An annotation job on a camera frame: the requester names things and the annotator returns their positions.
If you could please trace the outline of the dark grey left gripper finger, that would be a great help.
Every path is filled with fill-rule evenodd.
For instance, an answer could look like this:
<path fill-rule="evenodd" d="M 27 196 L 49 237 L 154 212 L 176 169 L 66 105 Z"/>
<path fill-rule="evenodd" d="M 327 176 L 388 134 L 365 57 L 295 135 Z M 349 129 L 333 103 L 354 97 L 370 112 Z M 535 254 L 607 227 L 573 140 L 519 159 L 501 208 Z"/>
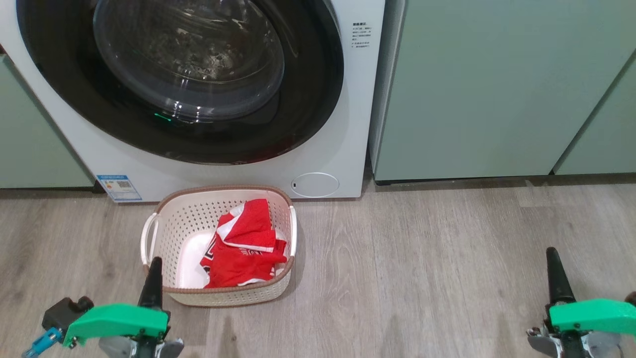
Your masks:
<path fill-rule="evenodd" d="M 156 257 L 152 259 L 137 305 L 150 309 L 162 309 L 162 299 L 162 259 Z"/>

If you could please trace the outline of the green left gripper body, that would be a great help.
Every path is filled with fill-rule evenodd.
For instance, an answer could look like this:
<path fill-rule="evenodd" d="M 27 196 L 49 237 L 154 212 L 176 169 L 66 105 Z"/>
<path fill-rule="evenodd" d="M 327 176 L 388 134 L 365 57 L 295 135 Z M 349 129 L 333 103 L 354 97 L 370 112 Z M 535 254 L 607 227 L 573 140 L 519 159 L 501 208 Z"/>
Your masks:
<path fill-rule="evenodd" d="M 70 324 L 62 345 L 73 349 L 98 338 L 109 358 L 177 358 L 184 342 L 166 340 L 169 319 L 161 309 L 131 304 L 97 306 Z"/>

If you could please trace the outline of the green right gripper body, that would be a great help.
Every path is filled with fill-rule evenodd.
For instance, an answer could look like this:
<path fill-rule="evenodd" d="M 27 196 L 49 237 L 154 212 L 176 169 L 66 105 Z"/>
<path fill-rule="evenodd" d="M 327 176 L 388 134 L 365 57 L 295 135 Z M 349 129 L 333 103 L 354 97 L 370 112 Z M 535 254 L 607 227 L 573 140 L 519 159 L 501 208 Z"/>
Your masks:
<path fill-rule="evenodd" d="M 622 336 L 635 333 L 632 303 L 592 299 L 548 305 L 543 326 L 529 329 L 527 340 L 550 358 L 606 358 L 614 349 L 622 357 Z"/>

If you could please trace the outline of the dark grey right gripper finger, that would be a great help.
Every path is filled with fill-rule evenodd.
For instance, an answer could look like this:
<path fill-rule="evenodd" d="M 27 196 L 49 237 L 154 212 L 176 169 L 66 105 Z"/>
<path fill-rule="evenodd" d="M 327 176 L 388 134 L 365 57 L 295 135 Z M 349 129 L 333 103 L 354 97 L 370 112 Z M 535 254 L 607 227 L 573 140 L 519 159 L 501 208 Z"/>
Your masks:
<path fill-rule="evenodd" d="M 556 248 L 547 248 L 547 272 L 550 306 L 575 303 L 574 292 L 570 286 L 565 269 Z"/>

